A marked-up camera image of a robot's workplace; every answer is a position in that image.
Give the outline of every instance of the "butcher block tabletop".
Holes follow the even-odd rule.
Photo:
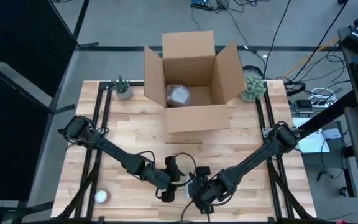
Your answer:
[[[92,118],[96,103],[99,81],[85,81],[81,89],[76,114]],[[267,81],[275,122],[285,121],[293,125],[283,82]],[[144,96],[144,87],[133,86],[133,96],[119,101],[115,95],[110,104],[106,138],[129,153],[153,151],[156,166],[165,168],[165,157],[187,152],[198,166],[210,166],[214,175],[221,169],[234,166],[262,145],[262,136],[255,103],[247,103],[239,97],[226,104],[230,112],[230,129],[215,131],[192,131],[187,133],[166,133],[162,119],[163,108]],[[103,117],[104,92],[98,127]],[[268,124],[264,101],[265,123]],[[52,210],[57,216],[70,203],[80,186],[81,172],[86,149],[72,146],[67,149],[62,174]],[[294,196],[312,216],[316,215],[308,179],[300,152],[283,156],[288,185]],[[188,174],[193,172],[189,157],[177,157],[179,169]],[[82,217],[88,205],[89,189],[84,197]],[[148,182],[141,182],[126,173],[120,163],[103,153],[99,173],[98,189],[110,193],[104,204],[95,203],[93,220],[104,216],[111,221],[177,221],[190,199],[185,189],[176,191],[175,201],[164,203],[155,197],[156,188]],[[285,217],[285,205],[280,192],[280,203]],[[242,178],[232,200],[214,208],[211,221],[267,221],[275,217],[269,175],[266,163],[262,163]],[[185,213],[184,220],[206,221],[206,215],[193,205]]]

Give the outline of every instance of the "black cable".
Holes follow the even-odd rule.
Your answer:
[[[177,157],[177,156],[180,156],[180,155],[186,155],[188,157],[190,157],[190,159],[193,161],[193,165],[194,165],[194,174],[196,174],[196,170],[197,170],[197,165],[196,165],[196,160],[194,159],[193,156],[191,156],[189,153],[186,153],[186,152],[180,152],[178,154],[175,154],[174,156]],[[190,183],[191,179],[188,179],[186,182],[182,183],[182,184],[173,184],[174,186],[176,187],[182,187],[188,183]]]
[[[309,66],[305,67],[304,70],[309,69],[309,68],[310,68],[310,69],[309,69],[309,70],[307,71],[307,73],[299,80],[299,82],[300,82],[300,81],[304,81],[304,82],[307,81],[307,80],[304,80],[304,78],[311,72],[311,70],[312,70],[317,64],[319,64],[319,63],[320,63],[321,61],[323,61],[324,59],[327,59],[329,62],[332,62],[332,63],[341,62],[343,67],[346,66],[343,59],[341,59],[340,57],[336,56],[336,55],[335,55],[335,52],[334,52],[333,54],[329,54],[330,52],[331,52],[331,51],[328,51],[322,58],[320,58],[319,60],[317,60],[317,61],[311,63]],[[331,60],[329,57],[337,58],[338,61]]]
[[[258,54],[258,52],[257,52],[256,50],[253,50],[253,49],[251,49],[251,48],[249,47],[248,40],[247,40],[246,37],[244,37],[244,35],[242,34],[242,32],[241,32],[239,26],[237,25],[236,20],[234,19],[234,16],[230,13],[230,11],[228,11],[228,13],[230,14],[231,18],[233,19],[233,22],[234,22],[234,24],[236,25],[237,30],[238,30],[238,32],[240,33],[241,37],[242,37],[242,38],[244,39],[244,41],[246,42],[246,44],[247,44],[246,47],[247,47],[253,54],[255,54],[259,59],[261,59],[262,63],[264,64],[264,68],[265,68],[265,67],[266,67],[265,60]]]
[[[306,63],[302,66],[302,68],[298,71],[298,73],[295,75],[294,78],[292,78],[292,81],[295,80],[299,74],[302,72],[302,70],[306,67],[306,65],[310,62],[311,58],[315,55],[315,53],[317,52],[317,50],[320,48],[321,43],[323,43],[325,37],[327,36],[329,30],[332,28],[332,26],[334,25],[334,23],[336,22],[336,20],[338,19],[338,17],[341,15],[341,12],[343,11],[343,9],[345,8],[346,4],[348,3],[348,1],[346,1],[341,10],[338,12],[338,14],[336,15],[335,19],[332,21],[332,23],[329,25],[327,31],[325,32],[325,34],[323,35],[323,38],[321,38],[319,44],[317,45],[317,47],[315,48],[315,50],[313,51],[313,53],[310,55],[309,59],[306,61]]]
[[[194,10],[193,10],[193,7],[190,7],[190,9],[191,9],[191,20],[192,20],[195,24],[197,24],[197,29],[198,29],[198,31],[200,31],[200,24],[194,19]]]
[[[346,217],[346,216],[349,216],[349,215],[353,215],[353,214],[356,214],[357,212],[349,212],[345,215],[341,215],[341,216],[338,216],[338,217],[333,217],[333,218],[325,218],[324,220],[326,221],[330,221],[330,220],[335,220],[335,219],[338,219],[338,218],[343,218],[343,217]]]
[[[276,32],[274,33],[273,41],[272,41],[272,44],[271,44],[271,46],[270,46],[270,49],[269,49],[269,51],[268,51],[267,58],[266,58],[266,65],[265,65],[265,69],[264,69],[264,76],[266,76],[267,65],[268,65],[268,63],[269,63],[270,54],[272,53],[273,45],[274,45],[274,42],[275,42],[275,40],[276,40],[276,36],[277,36],[277,34],[278,34],[278,30],[280,29],[281,23],[282,23],[283,20],[284,20],[285,14],[287,13],[287,10],[288,10],[288,7],[290,6],[290,3],[291,3],[291,0],[288,0],[288,3],[287,3],[287,6],[285,7],[283,16],[281,17],[281,20],[280,20],[280,22],[278,23]]]
[[[143,152],[138,152],[135,155],[142,155],[142,154],[145,154],[145,153],[150,153],[152,155],[152,157],[153,157],[153,166],[155,167],[155,155],[154,155],[154,152],[152,152],[150,150],[147,150],[147,151],[143,151]]]
[[[185,207],[185,209],[183,209],[183,211],[181,212],[181,215],[180,215],[180,223],[183,223],[183,218],[185,217],[185,212],[186,210],[189,208],[189,206],[193,203],[193,200],[191,200]],[[207,213],[206,214],[206,217],[208,219],[208,222],[211,221],[211,217],[209,216],[209,214]]]
[[[241,3],[238,3],[236,0],[234,0],[234,2],[239,6],[245,6],[245,5],[249,4],[253,7],[256,7],[258,2],[269,2],[270,0],[254,0],[254,1],[246,0],[246,1],[247,1],[246,3],[242,3],[242,1],[240,0]]]
[[[75,146],[76,144],[69,144],[68,146],[66,146],[65,148],[65,151],[69,148],[69,147],[72,147],[72,146]]]
[[[233,15],[231,14],[231,12],[230,12],[229,10],[227,10],[227,12],[229,13],[229,15],[231,16],[231,18],[233,19],[233,22],[234,22],[234,24],[236,25],[237,30],[239,31],[241,37],[244,39],[244,41],[246,42],[247,47],[248,47],[248,46],[249,46],[248,40],[246,39],[246,37],[244,37],[244,35],[242,35],[242,32],[240,31],[240,28],[239,28],[239,26],[238,26],[236,20],[234,19]]]
[[[307,82],[307,81],[313,81],[313,80],[319,80],[320,78],[325,78],[325,77],[327,77],[327,76],[329,76],[330,74],[332,74],[332,73],[334,73],[334,72],[336,72],[336,71],[339,71],[339,70],[343,70],[343,68],[344,67],[341,67],[341,68],[337,68],[337,69],[335,69],[335,70],[332,70],[332,71],[330,71],[329,73],[327,73],[327,74],[325,74],[325,75],[323,75],[323,76],[321,76],[321,77],[318,77],[318,78],[310,78],[310,79],[308,79],[308,80],[302,80],[303,82]]]
[[[339,178],[339,176],[341,176],[341,174],[343,173],[343,170],[344,170],[344,166],[343,166],[343,159],[342,159],[342,153],[341,153],[341,167],[342,167],[342,170],[341,172],[336,176],[334,177],[332,174],[330,174],[327,170],[326,170],[326,164],[324,163],[324,158],[323,158],[323,148],[324,148],[324,145],[327,143],[328,145],[328,139],[326,139],[323,144],[321,145],[321,152],[320,152],[320,155],[321,155],[321,163],[323,165],[323,171],[321,171],[318,176],[317,176],[317,181],[320,181],[320,178],[323,174],[327,174],[329,178],[333,179],[333,180],[336,180]]]
[[[319,93],[321,93],[322,91],[327,90],[329,87],[332,87],[332,86],[334,86],[334,85],[338,85],[338,84],[340,84],[340,83],[345,83],[345,82],[350,82],[350,80],[345,80],[345,81],[336,82],[336,83],[334,83],[334,84],[332,84],[332,85],[327,86],[325,89],[320,90],[320,91],[318,91],[317,93],[313,93],[313,94],[319,94]],[[308,91],[308,90],[305,90],[305,93],[312,94],[312,92],[310,92],[310,91]]]

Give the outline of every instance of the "open cardboard box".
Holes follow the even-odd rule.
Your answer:
[[[237,46],[215,56],[212,31],[162,35],[160,58],[144,48],[145,96],[165,108],[167,132],[230,128],[225,104],[246,89]],[[168,108],[167,85],[184,85],[191,106]]]

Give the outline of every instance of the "power strip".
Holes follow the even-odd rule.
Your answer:
[[[329,106],[331,106],[333,104],[330,102],[325,102],[325,104],[323,104],[323,105],[318,105],[318,104],[314,105],[314,103],[315,102],[313,102],[313,104],[312,104],[313,108],[328,108]]]

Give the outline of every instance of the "gray floor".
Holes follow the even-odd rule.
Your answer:
[[[232,0],[229,1],[233,8],[241,9]],[[72,0],[55,4],[71,31],[75,27],[82,3],[83,0]],[[286,1],[271,0],[258,3],[257,7],[245,6],[242,14],[232,12],[250,45],[271,44],[286,3]],[[78,41],[80,44],[99,42],[100,45],[115,46],[161,45],[161,33],[197,30],[197,25],[191,20],[189,4],[189,0],[91,0]],[[275,45],[317,45],[340,8],[336,0],[293,0]],[[200,24],[200,30],[214,30],[216,45],[226,45],[231,41],[236,41],[238,45],[246,44],[227,12],[215,14],[195,9],[193,15]],[[337,28],[348,26],[357,17],[358,0],[350,0],[326,37],[326,41],[336,35]],[[259,52],[259,54],[265,55],[267,52]],[[308,54],[310,52],[272,52],[267,77],[276,78],[284,75]],[[324,54],[317,53],[313,60],[319,59]],[[255,55],[240,52],[240,57],[243,65],[256,65],[262,68],[262,62]],[[340,63],[322,62],[313,69],[308,78],[323,76],[339,67],[341,67]],[[77,103],[83,80],[110,80],[117,78],[118,75],[131,80],[142,80],[143,53],[76,52],[68,69],[59,106]],[[307,82],[306,89],[327,87],[337,75],[339,72],[324,79]],[[339,80],[347,79],[349,77],[345,71]],[[337,88],[343,88],[343,91],[337,94],[337,98],[340,98],[351,89],[351,86],[350,83],[342,83],[331,89]],[[291,100],[304,98],[306,95],[299,94]],[[74,111],[69,111],[53,119],[29,205],[54,199],[66,145],[64,139],[57,134],[57,129],[66,125],[73,115]],[[354,161],[352,163],[358,191],[357,167]],[[358,198],[345,198],[338,194],[339,188],[344,186],[343,176],[337,180],[323,178],[322,181],[317,182],[316,176],[321,168],[309,166],[307,158],[305,166],[318,216],[327,219],[356,212],[346,216],[346,219],[358,223]],[[334,175],[339,173],[336,169],[330,171]],[[50,211],[46,211],[27,217],[25,220],[44,220],[49,215]]]

